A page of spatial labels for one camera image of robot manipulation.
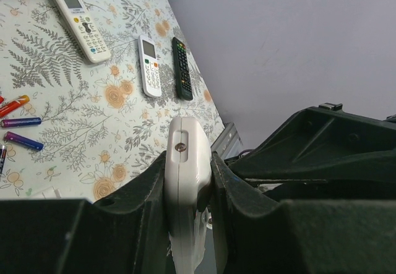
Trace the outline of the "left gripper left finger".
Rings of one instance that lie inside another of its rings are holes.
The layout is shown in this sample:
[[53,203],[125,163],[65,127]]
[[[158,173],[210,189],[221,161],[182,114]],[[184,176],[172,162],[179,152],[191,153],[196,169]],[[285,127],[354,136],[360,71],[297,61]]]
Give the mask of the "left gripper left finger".
[[2,273],[165,273],[165,156],[112,194],[3,200]]

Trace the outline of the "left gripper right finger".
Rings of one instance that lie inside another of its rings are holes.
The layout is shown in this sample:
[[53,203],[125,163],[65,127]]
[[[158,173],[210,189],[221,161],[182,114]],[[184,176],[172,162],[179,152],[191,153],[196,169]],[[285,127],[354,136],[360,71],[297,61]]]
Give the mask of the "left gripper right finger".
[[214,155],[218,273],[394,273],[393,200],[276,202]]

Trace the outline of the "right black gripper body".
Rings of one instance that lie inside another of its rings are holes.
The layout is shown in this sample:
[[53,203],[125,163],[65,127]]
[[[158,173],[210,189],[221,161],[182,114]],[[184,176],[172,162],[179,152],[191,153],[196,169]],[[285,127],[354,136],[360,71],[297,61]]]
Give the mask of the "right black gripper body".
[[307,108],[226,164],[274,200],[393,200],[395,116],[378,120],[340,108]]

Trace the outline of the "white battery cover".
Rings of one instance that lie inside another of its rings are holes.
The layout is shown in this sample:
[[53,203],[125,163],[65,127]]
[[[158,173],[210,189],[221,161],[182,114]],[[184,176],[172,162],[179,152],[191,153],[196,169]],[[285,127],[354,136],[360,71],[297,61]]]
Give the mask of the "white battery cover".
[[60,199],[61,193],[60,193],[59,189],[55,189],[54,187],[49,187],[45,190],[37,192],[34,195],[31,195],[30,198],[31,199],[45,199],[45,200]]

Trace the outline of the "white remote control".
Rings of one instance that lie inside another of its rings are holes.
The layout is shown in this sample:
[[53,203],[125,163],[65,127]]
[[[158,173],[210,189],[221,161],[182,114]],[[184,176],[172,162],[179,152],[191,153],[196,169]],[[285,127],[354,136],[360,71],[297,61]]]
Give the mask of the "white remote control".
[[170,123],[164,200],[176,273],[194,273],[204,258],[212,193],[209,140],[196,118]]

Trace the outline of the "blue AAA battery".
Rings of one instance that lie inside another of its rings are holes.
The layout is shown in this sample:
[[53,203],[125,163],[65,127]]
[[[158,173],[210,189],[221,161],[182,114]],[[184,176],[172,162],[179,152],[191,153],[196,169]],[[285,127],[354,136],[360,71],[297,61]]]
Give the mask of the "blue AAA battery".
[[35,140],[26,138],[24,136],[21,136],[19,134],[15,134],[13,132],[7,131],[4,135],[4,139],[6,141],[11,141],[15,142],[16,144],[23,145],[24,147],[27,147],[32,150],[36,151],[41,151],[44,147],[44,145],[41,142],[37,142]]

